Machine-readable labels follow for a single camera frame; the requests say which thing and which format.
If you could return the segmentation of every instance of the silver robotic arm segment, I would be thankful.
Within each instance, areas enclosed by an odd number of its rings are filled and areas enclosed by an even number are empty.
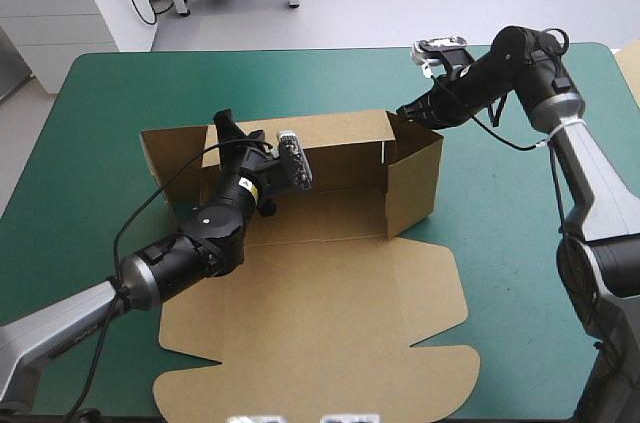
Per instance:
[[[115,295],[107,281],[0,327],[0,410],[29,413],[44,367],[95,333]]]
[[[558,249],[558,270],[586,333],[600,340],[575,421],[640,421],[640,296],[620,298],[602,278],[593,249],[570,238]]]
[[[552,144],[575,203],[566,219],[569,232],[583,241],[640,234],[640,199],[629,191],[584,122],[562,127]]]

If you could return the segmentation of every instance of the robotic arm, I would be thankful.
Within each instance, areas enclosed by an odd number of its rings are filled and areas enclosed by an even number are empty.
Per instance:
[[[563,218],[560,277],[600,353],[574,421],[640,421],[640,200],[631,194],[581,119],[585,103],[547,31],[510,26],[477,61],[461,38],[420,41],[412,56],[433,88],[398,114],[430,129],[459,126],[484,108],[494,126],[515,91],[531,126],[548,134],[574,201]],[[434,77],[431,68],[443,65]],[[493,103],[500,99],[496,111]]]
[[[222,146],[213,197],[176,233],[127,256],[122,288],[106,281],[0,327],[0,413],[30,413],[45,366],[95,333],[108,315],[149,310],[203,278],[233,271],[244,260],[254,210],[272,215],[272,198],[311,188],[311,170],[293,132],[281,132],[277,150],[267,152],[259,143],[264,132],[245,135],[229,110],[216,114],[214,123]]]

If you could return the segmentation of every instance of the green table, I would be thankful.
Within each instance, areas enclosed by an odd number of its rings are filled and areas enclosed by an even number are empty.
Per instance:
[[[476,56],[486,48],[473,48]],[[566,64],[586,120],[632,190],[640,192],[640,118],[610,52],[574,45]],[[404,48],[101,54],[80,58],[0,220],[0,321],[100,281],[111,242],[154,188],[140,148],[145,128],[199,125],[216,110],[238,120],[366,108],[395,109],[428,88]],[[502,134],[540,138],[512,99]],[[568,416],[595,357],[555,270],[558,219],[545,150],[521,154],[472,123],[445,132],[434,214],[405,237],[456,255],[469,319],[423,344],[464,343],[482,358],[457,417]],[[158,201],[123,242],[130,251],[172,228]],[[151,386],[170,369],[209,364],[157,343],[160,311],[112,326],[86,406],[153,415]],[[95,339],[45,372],[34,412],[62,413],[77,396]]]

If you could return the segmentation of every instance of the cardboard box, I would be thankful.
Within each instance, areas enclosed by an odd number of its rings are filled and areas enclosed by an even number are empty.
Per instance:
[[[154,394],[165,418],[375,413],[423,423],[455,411],[477,379],[477,353],[410,347],[467,317],[453,255],[392,238],[433,211],[442,137],[381,110],[239,126],[264,129],[270,142],[295,131],[313,191],[253,218],[233,273],[164,306],[163,347],[222,362],[162,375]],[[160,184],[215,139],[207,126],[142,134]],[[168,200],[206,200],[217,164],[213,152],[194,164]]]
[[[275,217],[254,218],[248,246],[392,237],[433,211],[443,138],[419,125],[400,124],[396,115],[370,110],[240,122],[239,126],[245,133],[263,129],[271,143],[276,143],[278,131],[293,129],[314,173],[311,195],[285,196]],[[160,185],[194,154],[216,142],[213,125],[142,132],[149,167]],[[174,205],[206,202],[217,179],[218,158],[217,151],[210,152],[201,165],[194,163],[167,189],[168,201]],[[333,210],[316,211],[325,205]],[[286,231],[280,228],[283,222],[294,221]]]
[[[616,61],[636,103],[640,105],[640,40],[634,41],[616,53]]]

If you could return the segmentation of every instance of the gray floor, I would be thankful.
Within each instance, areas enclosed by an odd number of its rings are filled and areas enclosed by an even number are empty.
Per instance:
[[[574,41],[620,48],[640,37],[640,0],[189,0],[161,18],[154,50],[406,46],[460,34],[489,43],[507,24],[561,26]],[[53,104],[32,81],[0,103],[0,212]]]

